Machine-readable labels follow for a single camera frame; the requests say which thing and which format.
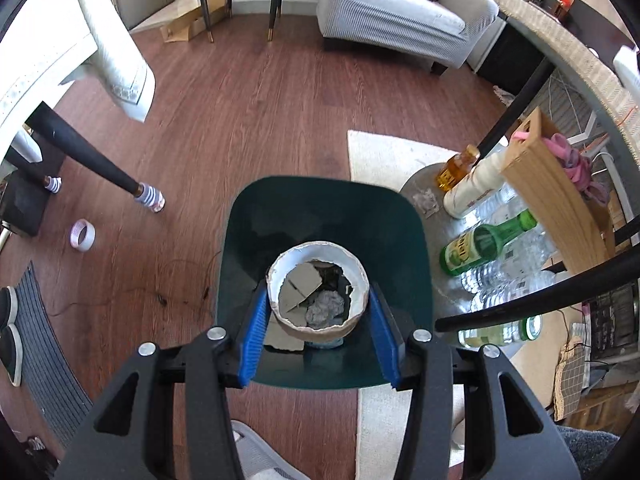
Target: gray doormat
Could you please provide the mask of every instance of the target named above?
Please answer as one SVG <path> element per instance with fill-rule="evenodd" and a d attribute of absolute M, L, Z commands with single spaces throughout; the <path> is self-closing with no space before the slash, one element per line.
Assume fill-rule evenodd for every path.
<path fill-rule="evenodd" d="M 24 349 L 22 381 L 53 433 L 68 447 L 92 402 L 62 355 L 42 303 L 33 262 L 15 291 L 18 296 L 15 324 Z"/>

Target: striped sock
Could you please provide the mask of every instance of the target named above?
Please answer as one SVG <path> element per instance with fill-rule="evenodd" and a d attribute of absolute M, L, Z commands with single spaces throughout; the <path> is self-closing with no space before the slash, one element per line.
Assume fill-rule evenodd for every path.
<path fill-rule="evenodd" d="M 140 182 L 140 184 L 142 185 L 142 194 L 136 197 L 136 202 L 148 207 L 154 213 L 161 211 L 164 207 L 164 196 L 160 190 L 144 182 Z"/>
<path fill-rule="evenodd" d="M 44 187 L 48 189 L 52 193 L 57 193 L 60 191 L 60 187 L 62 186 L 62 179 L 58 176 L 50 176 L 49 183 Z"/>

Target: yellow bottle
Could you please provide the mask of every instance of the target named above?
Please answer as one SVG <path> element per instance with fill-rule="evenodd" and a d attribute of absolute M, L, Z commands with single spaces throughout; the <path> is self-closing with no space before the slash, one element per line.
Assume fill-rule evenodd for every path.
<path fill-rule="evenodd" d="M 462 153 L 452 156 L 436 176 L 436 184 L 445 193 L 465 178 L 476 161 L 480 158 L 478 149 L 470 144 Z"/>

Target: white chair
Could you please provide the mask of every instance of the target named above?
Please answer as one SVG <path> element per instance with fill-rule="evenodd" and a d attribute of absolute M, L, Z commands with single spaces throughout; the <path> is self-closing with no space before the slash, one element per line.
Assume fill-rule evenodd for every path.
<path fill-rule="evenodd" d="M 426 56 L 441 74 L 462 65 L 498 6 L 493 0 L 320 0 L 316 14 L 325 38 Z"/>

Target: pink ribbon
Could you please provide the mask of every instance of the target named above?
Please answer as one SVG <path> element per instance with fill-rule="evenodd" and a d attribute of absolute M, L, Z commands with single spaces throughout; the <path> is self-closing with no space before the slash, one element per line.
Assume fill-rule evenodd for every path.
<path fill-rule="evenodd" d="M 529 132 L 514 132 L 511 139 L 525 140 Z M 602 206 L 609 203 L 609 193 L 605 186 L 595 182 L 591 176 L 591 159 L 573 148 L 563 134 L 553 134 L 550 139 L 542 138 L 549 151 L 560 160 L 566 176 L 578 191 Z"/>

